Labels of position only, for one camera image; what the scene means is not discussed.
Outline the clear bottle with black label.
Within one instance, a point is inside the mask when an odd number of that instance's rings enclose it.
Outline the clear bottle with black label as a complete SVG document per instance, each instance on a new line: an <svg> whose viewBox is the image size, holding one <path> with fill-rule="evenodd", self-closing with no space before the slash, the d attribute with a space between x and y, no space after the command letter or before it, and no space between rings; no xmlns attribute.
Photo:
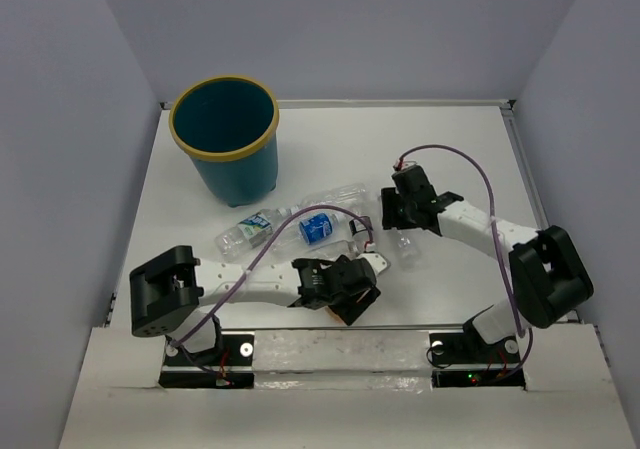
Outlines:
<svg viewBox="0 0 640 449"><path fill-rule="evenodd" d="M367 250L371 242L371 234L373 226L369 216L361 215L349 221L349 230L351 239L355 244L357 253L363 253Z"/></svg>

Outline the green label water bottle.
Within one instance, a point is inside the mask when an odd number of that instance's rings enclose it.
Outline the green label water bottle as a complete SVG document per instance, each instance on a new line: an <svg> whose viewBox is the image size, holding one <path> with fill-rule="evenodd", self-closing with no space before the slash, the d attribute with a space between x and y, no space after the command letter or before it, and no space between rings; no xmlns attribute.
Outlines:
<svg viewBox="0 0 640 449"><path fill-rule="evenodd" d="M290 208L261 209L215 238L223 258L233 262L261 246L292 214Z"/></svg>

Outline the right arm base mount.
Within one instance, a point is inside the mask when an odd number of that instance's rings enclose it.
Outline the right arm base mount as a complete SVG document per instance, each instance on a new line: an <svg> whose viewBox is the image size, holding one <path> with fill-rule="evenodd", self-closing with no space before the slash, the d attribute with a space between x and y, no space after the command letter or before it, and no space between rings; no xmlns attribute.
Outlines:
<svg viewBox="0 0 640 449"><path fill-rule="evenodd" d="M514 336L477 349L467 344L463 332L435 332L429 335L426 358L432 367L434 389L526 387Z"/></svg>

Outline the orange juice bottle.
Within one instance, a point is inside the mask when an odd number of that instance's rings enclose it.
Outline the orange juice bottle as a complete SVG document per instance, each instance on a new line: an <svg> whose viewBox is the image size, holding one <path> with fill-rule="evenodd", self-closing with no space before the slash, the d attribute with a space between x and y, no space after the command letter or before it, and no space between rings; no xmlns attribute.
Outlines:
<svg viewBox="0 0 640 449"><path fill-rule="evenodd" d="M334 312L331 307L326 307L325 311L337 324L341 326L348 326L348 323L346 323L339 314Z"/></svg>

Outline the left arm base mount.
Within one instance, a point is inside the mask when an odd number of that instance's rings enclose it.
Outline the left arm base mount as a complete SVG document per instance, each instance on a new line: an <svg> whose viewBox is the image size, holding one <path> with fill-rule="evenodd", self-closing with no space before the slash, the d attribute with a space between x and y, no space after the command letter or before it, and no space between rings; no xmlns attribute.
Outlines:
<svg viewBox="0 0 640 449"><path fill-rule="evenodd" d="M178 349L164 355L159 385L165 389L252 389L255 334L224 331L222 346L197 354Z"/></svg>

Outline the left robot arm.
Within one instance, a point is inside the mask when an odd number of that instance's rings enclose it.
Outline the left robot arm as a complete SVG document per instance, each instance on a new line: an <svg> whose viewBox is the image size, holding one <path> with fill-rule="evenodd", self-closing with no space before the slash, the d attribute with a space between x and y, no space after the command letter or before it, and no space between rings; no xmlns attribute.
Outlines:
<svg viewBox="0 0 640 449"><path fill-rule="evenodd" d="M254 269L198 259L175 246L129 274L131 332L164 337L195 361L215 361L223 347L217 311L226 304L327 308L352 325L375 302L389 262L377 252L335 260L298 258Z"/></svg>

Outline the blue label Pocari bottle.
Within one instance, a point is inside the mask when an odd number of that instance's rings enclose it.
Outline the blue label Pocari bottle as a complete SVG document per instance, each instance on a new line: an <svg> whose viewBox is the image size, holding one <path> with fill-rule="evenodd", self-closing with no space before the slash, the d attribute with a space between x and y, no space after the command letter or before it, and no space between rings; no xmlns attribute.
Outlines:
<svg viewBox="0 0 640 449"><path fill-rule="evenodd" d="M345 219L346 216L339 212L316 211L305 214L287 225L271 246L270 252L281 260L302 256L331 241L333 233Z"/></svg>

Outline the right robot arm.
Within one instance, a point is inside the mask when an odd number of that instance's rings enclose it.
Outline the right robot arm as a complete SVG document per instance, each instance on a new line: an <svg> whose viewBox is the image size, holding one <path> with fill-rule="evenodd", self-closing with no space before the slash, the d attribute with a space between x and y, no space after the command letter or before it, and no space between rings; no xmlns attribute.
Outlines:
<svg viewBox="0 0 640 449"><path fill-rule="evenodd" d="M506 297L469 318L458 341L430 347L443 370L483 361L508 338L546 329L589 300L594 285L568 232L535 229L500 219L454 192L438 193L419 165L398 169L380 192L385 230L421 229L458 241L494 259Z"/></svg>

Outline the tall clear bottle white cap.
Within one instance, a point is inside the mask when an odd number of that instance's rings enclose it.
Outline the tall clear bottle white cap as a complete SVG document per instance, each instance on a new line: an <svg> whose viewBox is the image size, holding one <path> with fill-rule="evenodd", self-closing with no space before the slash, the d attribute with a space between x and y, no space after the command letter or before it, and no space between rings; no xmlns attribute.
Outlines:
<svg viewBox="0 0 640 449"><path fill-rule="evenodd" d="M391 236L394 240L396 257L400 266L406 270L414 269L421 255L419 247L402 230L394 229Z"/></svg>

